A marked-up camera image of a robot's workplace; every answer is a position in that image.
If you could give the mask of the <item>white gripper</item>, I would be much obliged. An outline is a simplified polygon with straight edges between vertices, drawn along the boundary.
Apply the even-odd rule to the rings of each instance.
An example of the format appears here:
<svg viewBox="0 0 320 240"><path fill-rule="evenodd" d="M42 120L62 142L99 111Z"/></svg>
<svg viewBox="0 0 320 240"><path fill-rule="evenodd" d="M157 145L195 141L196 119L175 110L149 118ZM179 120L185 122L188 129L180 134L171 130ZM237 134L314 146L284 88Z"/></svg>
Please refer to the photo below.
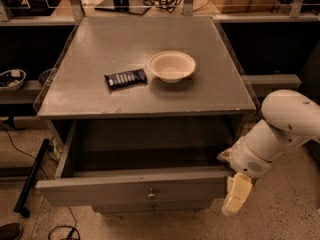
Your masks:
<svg viewBox="0 0 320 240"><path fill-rule="evenodd" d="M219 153L217 159L222 163L230 162L230 167L238 172L227 178L227 195L221 209L226 216L235 215L249 197L253 186L251 178L264 175L271 168L271 163L251 151L243 137L232 148Z"/></svg>

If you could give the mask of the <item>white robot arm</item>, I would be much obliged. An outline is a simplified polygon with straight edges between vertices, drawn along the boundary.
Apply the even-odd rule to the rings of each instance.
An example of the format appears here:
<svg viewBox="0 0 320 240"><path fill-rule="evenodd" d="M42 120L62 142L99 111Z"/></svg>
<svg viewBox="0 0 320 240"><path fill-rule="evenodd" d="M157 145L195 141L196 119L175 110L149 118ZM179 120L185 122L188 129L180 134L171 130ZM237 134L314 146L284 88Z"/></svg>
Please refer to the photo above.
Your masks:
<svg viewBox="0 0 320 240"><path fill-rule="evenodd" d="M271 169L282 153L320 139L320 106L293 90L277 90L266 96L262 119L217 159L227 162L235 175L227 179L222 213L235 215L242 208L253 181Z"/></svg>

